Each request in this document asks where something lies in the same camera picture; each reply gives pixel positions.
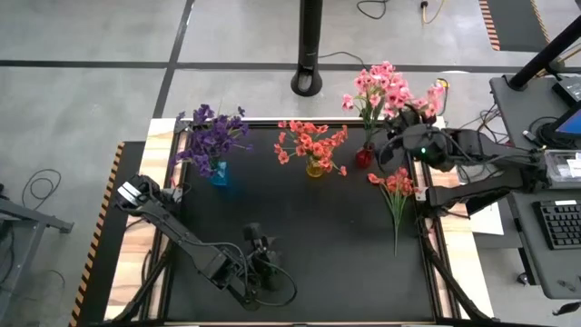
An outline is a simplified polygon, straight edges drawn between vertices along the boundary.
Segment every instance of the wooden table frame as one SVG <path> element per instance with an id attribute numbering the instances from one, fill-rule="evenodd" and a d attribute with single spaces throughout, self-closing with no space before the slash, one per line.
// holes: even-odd
<path id="1" fill-rule="evenodd" d="M 281 118 L 252 118 L 255 121 L 276 121 Z M 359 118 L 299 118 L 295 120 L 310 121 L 358 121 Z M 167 175 L 168 160 L 172 147 L 177 149 L 183 148 L 185 140 L 172 143 L 174 138 L 175 119 L 153 119 L 151 121 L 143 152 L 143 159 L 140 167 L 141 174 L 146 174 L 154 179 L 159 185 L 169 185 L 170 178 Z M 417 183 L 419 186 L 425 185 L 424 176 L 419 163 L 415 165 L 417 173 Z M 431 170 L 431 179 L 434 185 L 443 185 L 453 187 L 459 185 L 456 171 L 448 173 Z M 172 178 L 179 181 L 181 167 L 177 166 L 173 171 Z M 467 214 L 466 206 L 463 204 L 455 205 L 451 212 Z M 128 224 L 135 221 L 136 218 L 129 217 Z M 451 267 L 452 274 L 457 280 L 468 297 L 484 314 L 489 317 L 493 316 L 492 307 L 488 298 L 487 286 L 484 280 L 484 274 L 478 259 L 478 251 L 474 242 L 470 220 L 460 218 L 454 215 L 448 215 L 441 218 L 441 231 L 444 234 L 444 240 L 438 240 L 434 233 L 430 235 L 432 245 L 438 251 L 439 246 L 445 246 L 448 254 L 448 263 Z M 155 236 L 155 227 L 152 224 L 145 223 L 140 228 L 133 228 L 125 233 L 123 244 L 119 253 L 117 268 L 113 279 L 113 285 L 107 303 L 105 319 L 111 319 L 119 314 L 126 303 L 128 303 L 136 291 L 141 286 L 141 281 L 137 276 L 141 275 L 143 260 L 147 253 L 152 249 L 153 238 Z M 450 303 L 450 296 L 446 285 L 441 276 L 435 271 L 441 314 L 443 317 L 452 317 L 454 307 Z M 152 300 L 149 303 L 149 318 L 155 318 L 157 311 L 153 308 L 159 307 L 161 298 L 161 281 L 160 276 L 153 288 Z M 467 318 L 466 313 L 461 310 L 461 317 Z"/>

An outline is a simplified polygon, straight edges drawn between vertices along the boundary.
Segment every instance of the yellow vase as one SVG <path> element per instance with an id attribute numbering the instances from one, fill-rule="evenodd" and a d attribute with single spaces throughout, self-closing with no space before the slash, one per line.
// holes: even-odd
<path id="1" fill-rule="evenodd" d="M 323 173 L 325 173 L 325 171 L 321 166 L 319 166 L 319 162 L 309 156 L 309 159 L 307 159 L 307 174 L 310 177 L 317 178 L 321 177 Z"/>

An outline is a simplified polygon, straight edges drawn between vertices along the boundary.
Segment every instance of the computer monitor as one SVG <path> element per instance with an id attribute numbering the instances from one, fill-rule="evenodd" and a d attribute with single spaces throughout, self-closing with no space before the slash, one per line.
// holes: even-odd
<path id="1" fill-rule="evenodd" d="M 581 138 L 581 105 L 576 105 L 551 124 L 556 137 L 566 139 Z"/>

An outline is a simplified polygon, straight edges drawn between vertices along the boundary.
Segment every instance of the concrete floor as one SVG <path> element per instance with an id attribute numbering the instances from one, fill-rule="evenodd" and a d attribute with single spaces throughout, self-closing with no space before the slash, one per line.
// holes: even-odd
<path id="1" fill-rule="evenodd" d="M 354 0 L 326 1 L 320 53 L 348 51 L 366 63 L 390 60 L 422 65 L 522 65 L 534 54 L 491 49 L 478 1 L 450 0 L 440 17 L 421 26 L 419 1 L 391 0 L 373 21 Z M 185 0 L 3 0 L 0 60 L 167 62 Z M 537 0 L 554 37 L 579 15 L 575 1 Z M 293 63 L 299 1 L 197 0 L 184 38 L 181 62 Z M 347 56 L 321 59 L 353 64 Z M 580 66 L 581 56 L 569 65 Z M 200 103 L 240 104 L 250 116 L 341 116 L 340 98 L 353 92 L 355 72 L 325 71 L 323 90 L 301 98 L 289 88 L 290 71 L 178 70 L 163 117 Z M 0 183 L 18 199 L 38 169 L 63 174 L 61 186 L 41 208 L 75 222 L 74 231 L 45 233 L 25 295 L 10 312 L 15 325 L 68 323 L 115 146 L 144 140 L 162 84 L 163 69 L 22 68 L 0 66 Z M 451 88 L 445 118 L 460 126 L 492 105 L 488 79 L 497 74 L 406 73 L 412 91 L 437 77 Z M 502 130 L 496 120 L 493 129 Z M 581 313 L 554 318 L 562 302 L 537 287 L 522 288 L 515 251 L 481 251 L 496 316 L 508 322 L 578 326 Z M 63 290 L 54 269 L 66 279 Z"/>

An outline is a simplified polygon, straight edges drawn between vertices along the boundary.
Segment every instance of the glass vase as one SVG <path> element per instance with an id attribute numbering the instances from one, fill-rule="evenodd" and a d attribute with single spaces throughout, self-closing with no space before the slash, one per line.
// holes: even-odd
<path id="1" fill-rule="evenodd" d="M 355 153 L 355 164 L 362 169 L 368 168 L 375 157 L 375 146 L 372 142 L 366 142 Z"/>
<path id="2" fill-rule="evenodd" d="M 210 183 L 216 186 L 228 186 L 228 164 L 218 162 L 214 169 L 214 175 L 210 177 Z"/>
<path id="3" fill-rule="evenodd" d="M 309 156 L 309 159 L 307 159 L 307 174 L 310 177 L 317 178 L 321 177 L 323 173 L 325 173 L 325 171 L 323 170 L 323 167 L 319 165 L 319 162 Z"/>

